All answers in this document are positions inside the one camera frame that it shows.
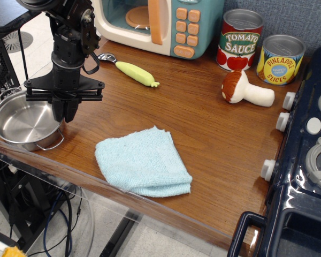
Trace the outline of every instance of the brown mushroom cap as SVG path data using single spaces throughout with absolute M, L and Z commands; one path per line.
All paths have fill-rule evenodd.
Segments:
M 231 101 L 236 85 L 238 84 L 241 75 L 241 70 L 234 70 L 226 75 L 221 89 L 223 97 L 227 102 Z

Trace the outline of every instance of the plush mushroom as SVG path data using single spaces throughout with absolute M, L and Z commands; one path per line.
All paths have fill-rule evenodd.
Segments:
M 221 88 L 224 99 L 229 103 L 238 103 L 245 99 L 256 105 L 270 107 L 274 101 L 273 90 L 252 85 L 242 70 L 228 73 Z

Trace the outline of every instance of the stove knob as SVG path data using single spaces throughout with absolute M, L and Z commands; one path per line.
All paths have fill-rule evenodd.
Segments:
M 296 93 L 294 92 L 288 92 L 284 98 L 283 102 L 283 108 L 290 111 L 291 108 L 293 107 L 294 101 L 295 101 L 295 95 Z
M 262 167 L 262 172 L 261 172 L 261 177 L 264 178 L 266 181 L 270 181 L 275 164 L 276 164 L 275 160 L 265 160 L 264 161 L 264 164 Z
M 277 124 L 276 124 L 277 130 L 284 132 L 284 130 L 288 124 L 289 116 L 290 116 L 290 113 L 288 113 L 288 112 L 281 112 L 280 113 L 278 120 L 277 120 Z
M 305 127 L 309 134 L 317 135 L 321 131 L 321 121 L 316 117 L 310 118 Z

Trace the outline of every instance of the gray wall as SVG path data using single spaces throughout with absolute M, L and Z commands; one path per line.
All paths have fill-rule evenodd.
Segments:
M 236 8 L 253 10 L 264 17 L 260 46 L 274 34 L 303 38 L 306 56 L 321 46 L 321 0 L 225 0 L 224 13 Z

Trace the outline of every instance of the floor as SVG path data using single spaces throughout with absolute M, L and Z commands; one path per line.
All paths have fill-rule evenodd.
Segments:
M 46 74 L 51 70 L 51 52 L 53 49 L 53 39 L 49 27 L 49 19 L 42 13 L 32 21 L 28 22 L 21 28 L 22 32 L 27 32 L 33 36 L 33 42 L 24 49 L 28 77 L 38 77 Z M 9 54 L 11 62 L 16 71 L 20 84 L 25 80 L 24 66 L 21 52 Z M 72 232 L 72 255 L 71 256 L 88 256 L 99 257 L 104 246 L 110 239 L 114 230 L 121 221 L 127 208 L 118 205 L 108 199 L 105 199 L 91 192 L 86 192 L 86 199 L 81 204 L 81 214 L 76 228 Z M 80 197 L 74 197 L 72 201 L 74 217 L 76 217 L 77 206 L 80 203 Z M 67 213 L 67 206 L 63 205 L 64 213 Z M 92 218 L 94 219 L 94 239 L 91 242 L 92 235 Z M 171 228 L 163 223 L 157 222 L 149 217 L 143 216 L 140 221 L 136 222 L 128 238 L 122 245 L 117 256 L 187 256 L 187 257 L 205 257 L 226 256 L 227 252 L 216 246 L 208 244 L 198 238 Z M 0 213 L 0 232 L 9 235 L 10 227 L 3 215 Z M 58 243 L 66 235 L 66 224 L 60 213 L 57 213 L 51 220 L 48 230 L 46 245 L 47 248 Z M 43 234 L 40 235 L 35 244 L 26 253 L 43 251 Z M 65 243 L 52 249 L 49 253 L 51 256 L 64 256 Z M 46 256 L 45 253 L 33 256 Z

